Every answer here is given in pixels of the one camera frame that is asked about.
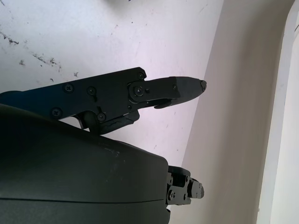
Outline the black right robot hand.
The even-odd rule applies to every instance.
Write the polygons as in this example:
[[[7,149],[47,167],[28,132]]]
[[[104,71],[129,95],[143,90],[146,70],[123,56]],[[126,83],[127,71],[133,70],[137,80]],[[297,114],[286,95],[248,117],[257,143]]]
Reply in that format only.
[[[167,224],[204,189],[188,170],[105,134],[139,109],[193,100],[204,80],[140,68],[0,95],[3,224]]]

